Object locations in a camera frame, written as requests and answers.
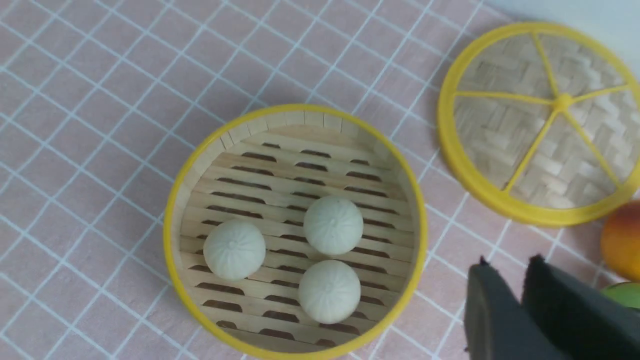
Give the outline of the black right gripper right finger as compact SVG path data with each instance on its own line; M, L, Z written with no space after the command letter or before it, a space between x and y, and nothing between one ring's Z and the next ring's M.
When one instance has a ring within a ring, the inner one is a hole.
M637 360L639 315L532 256L522 306L565 360Z

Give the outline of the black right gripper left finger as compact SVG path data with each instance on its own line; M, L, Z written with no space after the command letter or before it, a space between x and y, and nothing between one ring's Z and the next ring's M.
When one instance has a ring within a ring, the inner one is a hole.
M463 325L471 360L569 360L484 257L471 265L467 278Z

